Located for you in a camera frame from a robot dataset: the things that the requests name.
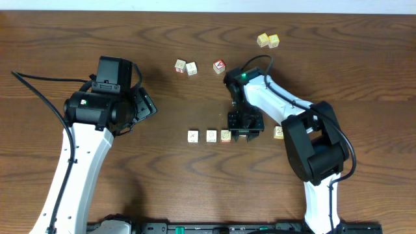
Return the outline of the yellow block of pair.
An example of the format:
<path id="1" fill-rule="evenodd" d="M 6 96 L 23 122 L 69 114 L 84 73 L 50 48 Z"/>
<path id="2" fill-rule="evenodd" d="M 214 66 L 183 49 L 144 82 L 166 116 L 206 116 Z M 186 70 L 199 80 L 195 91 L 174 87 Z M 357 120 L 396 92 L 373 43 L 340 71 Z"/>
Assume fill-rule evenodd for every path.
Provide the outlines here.
<path id="1" fill-rule="evenodd" d="M 260 34 L 257 37 L 257 44 L 259 47 L 265 47 L 269 43 L 269 37 L 266 33 Z"/>
<path id="2" fill-rule="evenodd" d="M 269 48 L 278 47 L 280 43 L 279 36 L 277 34 L 270 35 L 268 37 L 268 46 Z"/>

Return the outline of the red spiral wooden block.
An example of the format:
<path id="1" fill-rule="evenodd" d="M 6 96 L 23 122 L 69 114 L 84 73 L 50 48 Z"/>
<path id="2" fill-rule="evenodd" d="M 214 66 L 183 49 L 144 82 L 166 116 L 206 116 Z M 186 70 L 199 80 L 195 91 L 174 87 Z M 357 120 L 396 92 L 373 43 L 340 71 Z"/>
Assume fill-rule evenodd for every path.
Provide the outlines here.
<path id="1" fill-rule="evenodd" d="M 222 129 L 220 131 L 220 140 L 221 142 L 231 142 L 231 131 Z"/>

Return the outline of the yellow edged bug block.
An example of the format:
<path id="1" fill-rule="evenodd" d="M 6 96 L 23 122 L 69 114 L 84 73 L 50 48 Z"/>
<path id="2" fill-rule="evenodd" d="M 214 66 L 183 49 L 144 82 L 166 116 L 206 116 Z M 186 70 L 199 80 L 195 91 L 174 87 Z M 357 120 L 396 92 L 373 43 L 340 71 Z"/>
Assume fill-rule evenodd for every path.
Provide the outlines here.
<path id="1" fill-rule="evenodd" d="M 197 143 L 199 137 L 198 130 L 189 130 L 187 134 L 187 140 L 189 143 Z"/>

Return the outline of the yellow block left of pair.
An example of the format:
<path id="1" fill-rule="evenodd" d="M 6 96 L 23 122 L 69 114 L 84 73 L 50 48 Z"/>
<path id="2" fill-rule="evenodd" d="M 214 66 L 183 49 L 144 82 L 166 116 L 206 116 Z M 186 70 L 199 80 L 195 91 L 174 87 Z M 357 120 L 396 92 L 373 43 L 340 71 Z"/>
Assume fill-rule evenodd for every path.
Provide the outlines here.
<path id="1" fill-rule="evenodd" d="M 269 37 L 266 33 L 260 34 L 257 37 L 257 44 L 259 47 L 265 47 L 269 43 Z"/>

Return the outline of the yellow face wooden block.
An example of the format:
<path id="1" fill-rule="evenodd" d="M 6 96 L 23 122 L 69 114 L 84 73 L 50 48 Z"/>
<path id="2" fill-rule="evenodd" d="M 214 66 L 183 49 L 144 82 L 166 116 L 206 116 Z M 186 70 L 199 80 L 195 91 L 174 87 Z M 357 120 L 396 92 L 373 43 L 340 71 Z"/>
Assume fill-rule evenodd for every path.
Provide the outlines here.
<path id="1" fill-rule="evenodd" d="M 275 126 L 275 128 L 274 128 L 274 138 L 275 139 L 284 139 L 283 128 L 281 126 Z"/>

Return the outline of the yellow block right of pair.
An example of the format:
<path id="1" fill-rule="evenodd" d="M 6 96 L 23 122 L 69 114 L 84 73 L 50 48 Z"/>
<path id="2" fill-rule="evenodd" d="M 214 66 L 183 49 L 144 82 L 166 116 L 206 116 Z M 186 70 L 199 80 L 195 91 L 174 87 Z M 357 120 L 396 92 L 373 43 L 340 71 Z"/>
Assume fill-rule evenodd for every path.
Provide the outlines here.
<path id="1" fill-rule="evenodd" d="M 277 34 L 270 35 L 268 37 L 268 46 L 269 48 L 278 47 L 280 43 L 279 36 Z"/>

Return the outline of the red letter A block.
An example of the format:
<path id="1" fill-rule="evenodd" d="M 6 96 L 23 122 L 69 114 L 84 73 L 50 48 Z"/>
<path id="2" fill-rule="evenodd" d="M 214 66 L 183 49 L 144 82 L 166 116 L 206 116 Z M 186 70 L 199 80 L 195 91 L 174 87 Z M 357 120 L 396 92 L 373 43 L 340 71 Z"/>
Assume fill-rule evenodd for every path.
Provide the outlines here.
<path id="1" fill-rule="evenodd" d="M 225 71 L 226 65 L 222 59 L 219 59 L 213 63 L 213 69 L 217 74 Z"/>

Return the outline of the green edged wooden block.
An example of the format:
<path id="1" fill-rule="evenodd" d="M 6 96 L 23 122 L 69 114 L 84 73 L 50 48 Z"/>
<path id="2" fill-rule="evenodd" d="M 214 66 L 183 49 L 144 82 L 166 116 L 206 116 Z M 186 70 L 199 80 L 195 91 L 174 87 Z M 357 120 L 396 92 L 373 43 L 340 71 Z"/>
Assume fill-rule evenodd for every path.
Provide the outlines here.
<path id="1" fill-rule="evenodd" d="M 217 130 L 208 129 L 206 131 L 206 141 L 216 142 L 217 141 Z"/>

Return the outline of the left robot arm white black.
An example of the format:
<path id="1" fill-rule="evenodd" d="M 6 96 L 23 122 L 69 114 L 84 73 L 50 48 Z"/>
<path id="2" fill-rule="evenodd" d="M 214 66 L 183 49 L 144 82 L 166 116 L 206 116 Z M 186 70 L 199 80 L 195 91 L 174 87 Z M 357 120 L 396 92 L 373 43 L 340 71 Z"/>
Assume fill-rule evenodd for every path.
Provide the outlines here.
<path id="1" fill-rule="evenodd" d="M 58 166 L 32 233 L 86 233 L 90 204 L 115 137 L 157 112 L 146 90 L 75 92 L 64 106 Z"/>

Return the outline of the blue letter white block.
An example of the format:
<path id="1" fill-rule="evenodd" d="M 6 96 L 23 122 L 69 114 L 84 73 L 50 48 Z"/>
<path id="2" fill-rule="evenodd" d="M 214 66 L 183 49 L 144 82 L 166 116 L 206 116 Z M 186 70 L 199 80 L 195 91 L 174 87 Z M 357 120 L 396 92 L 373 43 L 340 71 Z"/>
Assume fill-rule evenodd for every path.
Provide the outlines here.
<path id="1" fill-rule="evenodd" d="M 186 63 L 185 66 L 188 75 L 196 75 L 198 73 L 197 65 L 195 62 Z"/>

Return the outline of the red number three block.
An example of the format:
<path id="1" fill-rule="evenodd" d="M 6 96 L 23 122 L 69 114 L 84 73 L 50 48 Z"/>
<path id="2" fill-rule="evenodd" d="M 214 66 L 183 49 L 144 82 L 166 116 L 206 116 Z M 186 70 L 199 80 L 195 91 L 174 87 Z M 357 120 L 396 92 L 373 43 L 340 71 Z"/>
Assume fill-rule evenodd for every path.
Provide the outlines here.
<path id="1" fill-rule="evenodd" d="M 177 59 L 176 63 L 175 63 L 175 71 L 177 73 L 185 73 L 186 72 L 186 61 L 181 60 L 181 59 Z"/>

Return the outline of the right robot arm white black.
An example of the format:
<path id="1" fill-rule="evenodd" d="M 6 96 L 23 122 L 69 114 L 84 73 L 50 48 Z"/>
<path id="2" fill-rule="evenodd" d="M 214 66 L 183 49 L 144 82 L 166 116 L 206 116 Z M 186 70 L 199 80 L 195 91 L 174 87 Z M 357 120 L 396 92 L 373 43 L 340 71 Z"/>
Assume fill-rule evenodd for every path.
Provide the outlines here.
<path id="1" fill-rule="evenodd" d="M 337 184 L 344 179 L 344 162 L 356 156 L 332 106 L 292 95 L 260 68 L 235 68 L 226 73 L 224 84 L 235 107 L 227 117 L 231 137 L 258 137 L 265 128 L 263 113 L 276 121 L 283 133 L 289 164 L 304 182 L 306 225 L 312 233 L 335 233 L 340 224 Z"/>

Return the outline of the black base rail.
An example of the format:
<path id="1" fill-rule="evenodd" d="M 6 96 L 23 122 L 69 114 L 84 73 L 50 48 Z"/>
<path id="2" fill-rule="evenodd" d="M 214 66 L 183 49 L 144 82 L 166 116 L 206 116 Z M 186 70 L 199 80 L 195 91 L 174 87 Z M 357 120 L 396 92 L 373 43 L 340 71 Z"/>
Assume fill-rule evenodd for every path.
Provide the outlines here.
<path id="1" fill-rule="evenodd" d="M 254 233 L 311 233 L 312 230 L 304 222 L 283 221 L 276 224 L 166 224 L 143 223 L 135 224 L 131 233 L 138 234 L 244 234 Z M 334 229 L 342 234 L 382 234 L 379 224 L 347 224 L 341 223 Z"/>

